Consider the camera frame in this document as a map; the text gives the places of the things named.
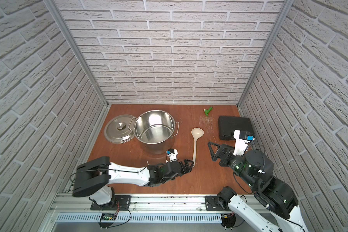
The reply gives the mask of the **white plastic ladle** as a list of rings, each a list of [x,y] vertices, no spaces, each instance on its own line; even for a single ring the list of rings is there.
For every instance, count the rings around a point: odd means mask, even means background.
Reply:
[[[192,161],[193,161],[193,166],[195,166],[196,154],[197,154],[197,140],[204,135],[204,131],[201,128],[194,128],[191,130],[191,135],[192,135],[193,140],[194,140],[194,149],[193,149]]]

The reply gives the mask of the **stainless steel pot lid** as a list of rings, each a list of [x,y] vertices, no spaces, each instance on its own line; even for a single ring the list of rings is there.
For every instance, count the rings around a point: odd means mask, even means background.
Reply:
[[[132,115],[120,115],[110,120],[104,128],[104,136],[113,144],[123,144],[134,138]]]

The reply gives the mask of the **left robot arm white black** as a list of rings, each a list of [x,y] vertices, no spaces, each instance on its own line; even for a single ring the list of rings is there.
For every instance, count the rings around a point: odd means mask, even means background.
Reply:
[[[113,202],[114,190],[110,184],[134,184],[141,187],[156,187],[192,171],[194,162],[169,161],[142,168],[121,166],[103,156],[79,165],[75,173],[72,196],[89,197],[97,205]]]

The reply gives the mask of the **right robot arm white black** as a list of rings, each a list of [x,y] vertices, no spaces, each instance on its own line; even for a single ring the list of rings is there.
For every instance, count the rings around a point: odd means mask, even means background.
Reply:
[[[239,215],[258,232],[306,232],[297,197],[292,188],[273,175],[274,163],[260,150],[235,155],[228,145],[208,142],[212,161],[233,170],[249,185],[256,200],[275,218],[277,224],[265,219],[251,208],[231,187],[224,187],[215,197],[207,196],[208,211],[225,210]]]

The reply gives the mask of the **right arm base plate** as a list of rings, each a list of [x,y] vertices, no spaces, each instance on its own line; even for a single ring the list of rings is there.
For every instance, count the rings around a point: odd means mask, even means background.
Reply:
[[[231,198],[234,194],[221,194],[217,196],[208,195],[205,196],[206,211],[230,211],[229,204],[231,203]]]

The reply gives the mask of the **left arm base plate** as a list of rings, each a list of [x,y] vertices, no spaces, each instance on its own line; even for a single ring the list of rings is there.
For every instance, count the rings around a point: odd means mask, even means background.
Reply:
[[[123,208],[129,208],[131,195],[115,195],[112,197],[112,201],[110,203],[104,205],[98,205],[93,199],[89,198],[92,201],[91,210],[98,211],[117,211],[122,210]]]

